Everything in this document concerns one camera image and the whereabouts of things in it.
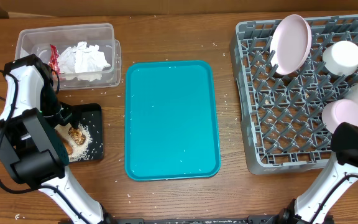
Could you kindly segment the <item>golden food scrap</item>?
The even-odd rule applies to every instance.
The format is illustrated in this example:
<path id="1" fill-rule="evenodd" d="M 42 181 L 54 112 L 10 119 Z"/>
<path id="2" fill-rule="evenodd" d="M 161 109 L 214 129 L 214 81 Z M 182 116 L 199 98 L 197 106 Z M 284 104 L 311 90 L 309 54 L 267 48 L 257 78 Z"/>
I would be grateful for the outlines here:
<path id="1" fill-rule="evenodd" d="M 68 134 L 77 145 L 83 145 L 86 140 L 86 136 L 81 132 L 80 129 L 71 127 L 68 130 Z"/>

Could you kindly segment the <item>brown carrot-shaped food scrap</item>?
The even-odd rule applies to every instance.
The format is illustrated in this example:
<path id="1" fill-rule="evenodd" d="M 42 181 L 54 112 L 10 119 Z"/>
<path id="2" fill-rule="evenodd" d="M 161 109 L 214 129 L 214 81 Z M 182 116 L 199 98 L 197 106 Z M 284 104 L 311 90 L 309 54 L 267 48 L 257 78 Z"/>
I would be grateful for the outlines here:
<path id="1" fill-rule="evenodd" d="M 67 150 L 68 155 L 73 154 L 73 148 L 71 147 L 70 143 L 58 132 L 56 131 L 59 139 L 62 141 L 63 145 L 65 146 L 65 149 Z"/>

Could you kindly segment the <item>red snack wrapper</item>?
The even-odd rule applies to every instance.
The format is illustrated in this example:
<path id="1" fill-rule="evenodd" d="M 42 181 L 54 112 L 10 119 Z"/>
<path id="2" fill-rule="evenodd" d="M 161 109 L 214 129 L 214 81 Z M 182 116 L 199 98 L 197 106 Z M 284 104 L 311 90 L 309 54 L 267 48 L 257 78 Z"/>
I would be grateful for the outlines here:
<path id="1" fill-rule="evenodd" d="M 58 58 L 59 58 L 59 53 L 58 50 L 56 48 L 56 46 L 50 44 L 50 49 L 51 49 L 51 56 L 49 59 L 49 66 L 51 67 L 51 69 L 55 72 L 56 75 L 60 74 L 60 69 L 58 67 Z"/>

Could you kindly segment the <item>white napkin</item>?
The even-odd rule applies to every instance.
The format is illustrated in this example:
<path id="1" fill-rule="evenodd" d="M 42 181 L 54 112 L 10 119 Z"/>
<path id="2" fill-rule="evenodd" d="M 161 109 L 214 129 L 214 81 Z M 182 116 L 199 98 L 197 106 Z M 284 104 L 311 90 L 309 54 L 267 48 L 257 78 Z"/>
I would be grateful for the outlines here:
<path id="1" fill-rule="evenodd" d="M 89 82 L 102 77 L 101 73 L 93 72 L 102 72 L 111 66 L 104 52 L 99 50 L 99 45 L 88 45 L 85 41 L 66 48 L 58 56 L 57 65 L 60 73 L 67 74 L 67 80 L 77 78 Z"/>

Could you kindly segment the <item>large white plate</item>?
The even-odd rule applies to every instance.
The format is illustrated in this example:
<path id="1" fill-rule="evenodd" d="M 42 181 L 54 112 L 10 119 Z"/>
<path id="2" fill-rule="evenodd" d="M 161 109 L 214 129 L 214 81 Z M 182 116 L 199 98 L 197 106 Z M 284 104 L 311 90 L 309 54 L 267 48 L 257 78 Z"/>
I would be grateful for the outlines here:
<path id="1" fill-rule="evenodd" d="M 277 65 L 279 75 L 298 70 L 310 52 L 312 34 L 310 25 L 298 14 L 284 18 L 275 29 L 270 43 L 270 63 Z"/>

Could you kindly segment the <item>small white plate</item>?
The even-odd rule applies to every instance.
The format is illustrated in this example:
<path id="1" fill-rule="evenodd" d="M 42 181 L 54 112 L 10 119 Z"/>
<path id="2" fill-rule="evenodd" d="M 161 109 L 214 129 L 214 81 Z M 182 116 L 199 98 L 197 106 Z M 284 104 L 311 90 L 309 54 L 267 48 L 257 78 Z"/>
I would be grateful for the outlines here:
<path id="1" fill-rule="evenodd" d="M 358 104 L 347 99 L 331 102 L 324 107 L 321 120 L 330 133 L 343 122 L 358 127 Z"/>

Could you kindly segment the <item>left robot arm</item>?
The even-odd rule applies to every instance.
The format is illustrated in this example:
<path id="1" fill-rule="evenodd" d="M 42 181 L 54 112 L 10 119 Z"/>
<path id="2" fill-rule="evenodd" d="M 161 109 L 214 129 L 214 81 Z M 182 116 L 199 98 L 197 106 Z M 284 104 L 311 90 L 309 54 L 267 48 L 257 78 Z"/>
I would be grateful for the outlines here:
<path id="1" fill-rule="evenodd" d="M 40 191 L 49 196 L 72 223 L 115 223 L 115 219 L 91 198 L 69 169 L 67 145 L 56 126 L 79 128 L 87 121 L 90 139 L 103 141 L 103 117 L 99 104 L 68 105 L 59 101 L 55 71 L 36 55 L 5 64 L 1 70 L 8 89 L 0 115 L 0 163 L 17 184 L 27 184 L 26 192 Z M 12 190 L 0 179 L 0 188 Z"/>

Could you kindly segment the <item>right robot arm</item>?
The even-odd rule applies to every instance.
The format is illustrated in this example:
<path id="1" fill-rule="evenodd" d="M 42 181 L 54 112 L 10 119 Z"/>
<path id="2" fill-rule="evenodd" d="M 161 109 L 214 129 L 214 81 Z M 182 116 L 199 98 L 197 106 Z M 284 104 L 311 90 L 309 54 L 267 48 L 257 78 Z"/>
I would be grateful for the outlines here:
<path id="1" fill-rule="evenodd" d="M 272 223 L 324 223 L 331 207 L 358 181 L 358 84 L 344 99 L 326 105 L 321 118 L 331 133 L 328 163 L 310 188 L 272 218 Z"/>

